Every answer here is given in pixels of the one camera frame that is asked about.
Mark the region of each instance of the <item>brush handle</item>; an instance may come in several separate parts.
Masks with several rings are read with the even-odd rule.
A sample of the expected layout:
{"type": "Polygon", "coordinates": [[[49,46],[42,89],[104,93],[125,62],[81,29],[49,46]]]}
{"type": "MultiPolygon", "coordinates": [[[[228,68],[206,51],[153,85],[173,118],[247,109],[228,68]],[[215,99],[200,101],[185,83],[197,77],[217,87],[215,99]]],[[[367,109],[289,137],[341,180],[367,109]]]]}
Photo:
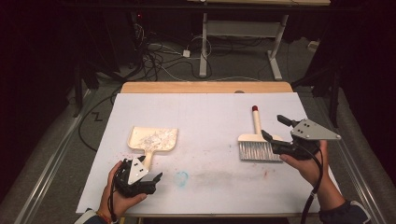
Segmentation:
{"type": "Polygon", "coordinates": [[[254,105],[253,107],[251,107],[251,110],[253,111],[254,131],[256,134],[262,134],[259,108],[256,105],[254,105]]]}

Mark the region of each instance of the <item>hand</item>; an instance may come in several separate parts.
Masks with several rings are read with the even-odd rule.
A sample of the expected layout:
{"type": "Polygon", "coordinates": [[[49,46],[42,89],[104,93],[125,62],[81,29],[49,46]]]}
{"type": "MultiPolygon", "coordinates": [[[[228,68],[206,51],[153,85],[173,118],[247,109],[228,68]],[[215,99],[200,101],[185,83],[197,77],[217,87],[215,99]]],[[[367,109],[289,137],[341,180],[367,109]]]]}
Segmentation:
{"type": "MultiPolygon", "coordinates": [[[[320,150],[323,155],[323,161],[321,160],[320,152],[315,155],[318,161],[323,163],[323,177],[327,177],[329,175],[329,163],[328,163],[328,153],[327,153],[327,141],[320,140],[320,150]]],[[[287,163],[288,165],[297,169],[301,176],[308,181],[312,186],[315,186],[318,182],[319,178],[319,168],[314,160],[307,161],[297,161],[292,156],[282,154],[280,155],[280,159],[287,163]]]]}
{"type": "MultiPolygon", "coordinates": [[[[110,211],[108,210],[107,202],[108,197],[110,196],[111,183],[113,181],[113,176],[121,166],[122,162],[119,161],[113,169],[111,169],[110,173],[108,174],[107,185],[103,190],[102,194],[102,201],[100,202],[98,213],[101,213],[111,219],[110,211]]],[[[113,206],[114,206],[114,214],[117,218],[120,218],[128,208],[142,202],[147,197],[147,194],[142,193],[134,196],[133,198],[125,198],[120,195],[117,191],[113,193],[113,206]]]]}
{"type": "MultiPolygon", "coordinates": [[[[322,162],[323,164],[323,177],[318,189],[318,201],[320,204],[320,210],[327,211],[340,206],[346,200],[335,187],[329,176],[327,141],[320,140],[320,150],[323,155],[323,161],[321,160],[320,152],[315,155],[318,161],[322,162]]],[[[285,154],[280,155],[280,159],[290,166],[296,168],[300,172],[301,176],[312,186],[317,184],[319,178],[319,168],[313,159],[308,161],[297,161],[293,157],[285,154]]]]}

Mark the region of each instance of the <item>table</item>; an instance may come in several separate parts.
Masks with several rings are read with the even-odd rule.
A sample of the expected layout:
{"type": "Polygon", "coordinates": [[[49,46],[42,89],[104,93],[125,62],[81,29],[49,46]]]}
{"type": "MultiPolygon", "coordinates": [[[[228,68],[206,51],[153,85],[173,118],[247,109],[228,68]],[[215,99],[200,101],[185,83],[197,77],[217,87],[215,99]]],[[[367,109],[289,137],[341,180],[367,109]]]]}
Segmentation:
{"type": "MultiPolygon", "coordinates": [[[[77,212],[99,204],[97,195],[115,162],[141,155],[132,152],[126,142],[133,126],[146,126],[178,128],[177,146],[154,155],[148,179],[163,172],[157,191],[126,216],[299,216],[312,187],[298,171],[284,163],[241,162],[238,158],[237,136],[254,132],[252,104],[262,109],[262,126],[286,141],[291,140],[289,127],[277,122],[276,114],[306,118],[297,93],[284,82],[125,83],[77,212]]],[[[310,212],[318,210],[314,201],[310,212]]]]}
{"type": "MultiPolygon", "coordinates": [[[[254,5],[285,5],[285,6],[328,6],[330,0],[206,0],[208,3],[236,3],[254,5]]],[[[276,61],[276,53],[285,31],[289,15],[283,15],[280,22],[258,22],[258,21],[210,21],[207,13],[204,13],[202,31],[202,49],[200,61],[200,77],[206,77],[207,64],[207,36],[208,35],[227,35],[227,36],[253,36],[253,37],[274,37],[275,43],[272,50],[267,51],[267,57],[275,80],[282,80],[279,66],[276,61]]]]}

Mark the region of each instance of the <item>white paper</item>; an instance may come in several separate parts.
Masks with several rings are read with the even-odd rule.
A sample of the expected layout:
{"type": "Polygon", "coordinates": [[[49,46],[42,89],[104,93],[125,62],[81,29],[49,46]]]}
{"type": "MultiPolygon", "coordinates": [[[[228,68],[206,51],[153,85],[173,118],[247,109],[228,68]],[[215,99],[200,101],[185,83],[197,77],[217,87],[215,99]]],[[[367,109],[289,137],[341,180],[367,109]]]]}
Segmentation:
{"type": "MultiPolygon", "coordinates": [[[[312,186],[286,163],[239,160],[237,138],[254,133],[251,107],[262,129],[291,141],[276,120],[305,119],[297,93],[123,93],[117,96],[77,213],[97,209],[107,174],[117,161],[138,157],[128,148],[134,126],[177,128],[170,152],[152,158],[150,179],[163,172],[157,191],[127,211],[130,216],[279,215],[302,213],[312,186]]],[[[319,210],[314,200],[310,212],[319,210]]]]}

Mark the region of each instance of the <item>dustpan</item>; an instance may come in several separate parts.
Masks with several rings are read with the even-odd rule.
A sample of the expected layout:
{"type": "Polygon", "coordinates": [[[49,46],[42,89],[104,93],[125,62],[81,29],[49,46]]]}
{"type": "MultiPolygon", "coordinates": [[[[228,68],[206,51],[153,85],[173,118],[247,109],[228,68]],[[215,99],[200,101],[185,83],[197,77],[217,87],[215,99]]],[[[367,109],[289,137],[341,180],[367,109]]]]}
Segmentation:
{"type": "Polygon", "coordinates": [[[176,145],[177,129],[133,127],[128,138],[131,149],[144,150],[143,165],[149,170],[155,152],[167,152],[176,145]]]}

